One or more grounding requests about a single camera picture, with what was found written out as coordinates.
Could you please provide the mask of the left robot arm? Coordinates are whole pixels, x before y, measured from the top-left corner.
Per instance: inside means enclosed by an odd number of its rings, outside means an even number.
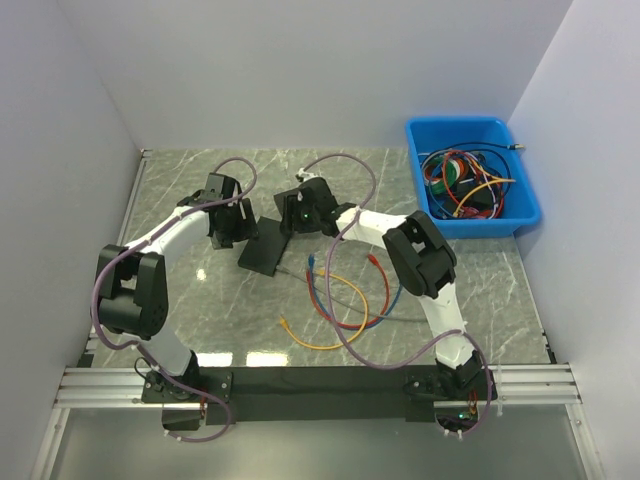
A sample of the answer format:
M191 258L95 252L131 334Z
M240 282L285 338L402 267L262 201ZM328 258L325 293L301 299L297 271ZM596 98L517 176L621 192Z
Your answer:
M96 332L120 335L121 344L103 340L113 350L138 350L169 394L180 402L194 399L203 381L197 355L167 323L167 270L204 238L226 249L257 236L251 201L239 181L209 174L204 188L181 200L149 233L101 250L91 305Z

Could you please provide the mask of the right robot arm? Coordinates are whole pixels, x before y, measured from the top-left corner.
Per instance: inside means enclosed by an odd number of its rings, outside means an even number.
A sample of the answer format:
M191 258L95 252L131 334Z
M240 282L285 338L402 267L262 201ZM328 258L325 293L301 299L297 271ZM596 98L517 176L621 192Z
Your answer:
M401 286L415 296L435 345L436 387L450 399L465 397L481 372L479 352L466 331L455 286L456 256L430 217L408 216L340 204L322 177L309 178L274 201L286 233L315 233L359 241L386 250Z

